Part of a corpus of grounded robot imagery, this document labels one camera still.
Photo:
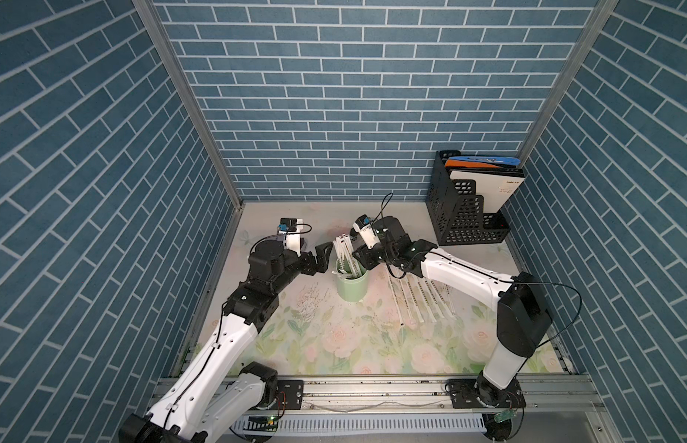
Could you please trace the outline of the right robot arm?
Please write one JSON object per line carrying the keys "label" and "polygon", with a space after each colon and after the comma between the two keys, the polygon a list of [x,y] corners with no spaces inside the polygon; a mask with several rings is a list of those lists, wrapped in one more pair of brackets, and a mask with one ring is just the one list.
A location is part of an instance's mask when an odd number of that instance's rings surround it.
{"label": "right robot arm", "polygon": [[412,240],[393,216],[375,221],[362,215],[354,221],[351,234],[353,257],[368,271],[384,264],[405,275],[445,284],[497,315],[498,343],[478,376],[476,391],[485,404],[500,403],[520,369],[541,347],[552,323],[548,304],[537,292],[539,283],[533,276],[483,269],[430,241]]}

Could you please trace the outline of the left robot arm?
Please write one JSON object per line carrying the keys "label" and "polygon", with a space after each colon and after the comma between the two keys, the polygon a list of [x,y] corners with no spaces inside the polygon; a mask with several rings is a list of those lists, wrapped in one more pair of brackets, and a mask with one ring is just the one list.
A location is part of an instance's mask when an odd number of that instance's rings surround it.
{"label": "left robot arm", "polygon": [[333,248],[327,242],[313,252],[297,252],[275,239],[256,243],[247,278],[223,304],[214,333],[159,402],[125,420],[119,441],[215,442],[244,413],[275,402],[277,372],[258,363],[241,369],[225,392],[218,389],[279,308],[284,288],[300,275],[325,273]]}

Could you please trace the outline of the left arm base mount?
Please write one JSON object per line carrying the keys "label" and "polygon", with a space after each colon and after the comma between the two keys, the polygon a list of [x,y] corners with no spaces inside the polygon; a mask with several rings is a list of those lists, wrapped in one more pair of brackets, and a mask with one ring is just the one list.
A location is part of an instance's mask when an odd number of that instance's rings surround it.
{"label": "left arm base mount", "polygon": [[275,387],[266,385],[263,397],[249,411],[281,413],[282,410],[300,410],[304,395],[304,380],[278,380]]}

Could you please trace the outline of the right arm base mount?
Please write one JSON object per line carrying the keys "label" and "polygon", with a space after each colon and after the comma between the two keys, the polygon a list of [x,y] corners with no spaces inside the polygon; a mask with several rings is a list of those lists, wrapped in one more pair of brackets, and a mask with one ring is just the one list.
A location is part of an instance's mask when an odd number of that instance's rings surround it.
{"label": "right arm base mount", "polygon": [[520,409],[526,407],[526,399],[517,378],[509,386],[499,389],[482,376],[472,378],[450,378],[443,390],[452,401],[454,409]]}

